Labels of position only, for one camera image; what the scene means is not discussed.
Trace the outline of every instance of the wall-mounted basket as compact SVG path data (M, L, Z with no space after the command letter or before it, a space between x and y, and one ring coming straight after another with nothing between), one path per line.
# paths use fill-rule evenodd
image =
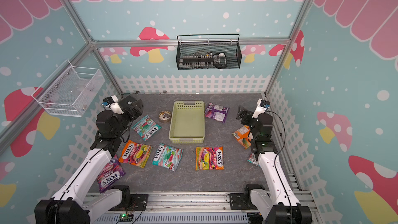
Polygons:
M177 36L178 69L240 68L239 34Z
M36 89L32 97L49 114L82 117L104 82L101 70L75 67L66 60Z

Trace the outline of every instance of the black wire basket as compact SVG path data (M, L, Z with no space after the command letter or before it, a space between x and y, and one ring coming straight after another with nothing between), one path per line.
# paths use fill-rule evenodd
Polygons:
M240 68L239 34L177 36L178 69Z

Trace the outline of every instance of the gray table surface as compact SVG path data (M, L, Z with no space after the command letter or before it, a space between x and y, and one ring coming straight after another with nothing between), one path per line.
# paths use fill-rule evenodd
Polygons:
M236 120L238 106L242 105L250 111L254 111L257 100L261 98L256 94L162 94L162 95L133 95L136 99L142 99L144 112L142 117L149 115L162 128L150 137L146 142L131 129L130 140L138 143L152 145L152 151L145 168L121 163L126 172L115 185L128 185L131 192L155 192L155 191L242 191L247 183L263 184L266 189L267 183L260 167L248 162L251 154L250 148L245 150L235 137L231 135L242 124ZM172 112L175 101L203 101L205 105L209 102L230 107L226 122L223 124L216 120L205 118L205 140L203 144L173 144L169 138L169 123L158 122L161 111ZM175 172L160 166L152 165L159 143L184 149L182 159ZM121 144L117 156L125 144ZM195 148L222 146L223 147L223 170L195 170ZM98 183L95 181L90 192L98 192Z

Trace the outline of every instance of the black cable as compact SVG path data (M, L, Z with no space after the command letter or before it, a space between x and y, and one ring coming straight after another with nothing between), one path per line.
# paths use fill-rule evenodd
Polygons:
M67 187L67 189L65 190L65 192L62 194L61 198L58 200L58 204L57 204L57 209L55 210L55 224L57 224L57 213L58 213L58 209L59 209L59 204L62 200L62 197L64 197L66 191L72 186L73 182L76 180L76 178L80 175L80 173L83 171L84 167L86 167L86 165L88 164L88 162L95 157L100 151L102 151L102 149L100 149L99 151L97 151L89 160L87 160L87 162L83 165L82 169L79 171L79 173L77 173L77 176L75 178L73 178L72 182L69 184L69 186Z
M286 144L286 130L285 130L285 124L283 123L283 120L282 120L282 118L279 116L279 114L277 114L276 112L272 112L272 111L267 111L267 112L275 113L275 114L278 116L278 118L279 118L279 119L281 120L281 122L282 122L283 133L285 134L285 135L284 135L284 139L283 139L283 146L282 146L282 149L281 149L280 151L278 151L278 153L276 154L275 159L274 159L274 166L276 167L276 158L278 157L279 153L282 152L283 148L285 148L285 144ZM290 204L290 211L291 211L290 223L292 224L292 223L293 223L293 207L292 207L292 203L290 202L289 195L288 195L288 193L287 193L287 191L286 191L285 185L284 185L283 182L282 182L282 179L281 179L281 176L279 175L278 170L277 170L276 168L275 168L275 170L276 170L276 173L278 174L279 180L280 180L281 183L282 183L283 190L286 192L287 200L289 201L289 204Z

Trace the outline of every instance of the candy bag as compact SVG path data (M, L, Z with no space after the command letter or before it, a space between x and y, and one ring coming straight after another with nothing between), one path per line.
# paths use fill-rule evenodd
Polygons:
M213 103L209 103L205 110L205 116L225 123L228 110L229 107L222 107Z
M176 171L181 160L183 149L167 146L160 143L152 164Z
M115 155L97 176L99 192L105 192L117 179L121 178L125 174L126 173L123 171L123 168L120 166L119 161L117 161L117 156Z
M242 126L239 128L237 131L232 132L232 135L236 138L236 140L243 146L245 149L249 148L251 146L251 139L253 136L250 133L249 137L249 132L250 132L250 127L249 126Z
M122 157L119 158L119 162L129 163L144 168L151 149L152 146L147 144L138 144L129 140L123 148Z
M224 169L222 147L196 147L196 170Z
M260 167L260 165L258 164L257 160L256 160L256 156L254 155L254 153L252 153L249 158L248 158L248 162L251 162L254 165L257 165L258 167Z
M143 117L139 122L132 127L143 139L146 141L160 128L160 125L155 123L148 115Z

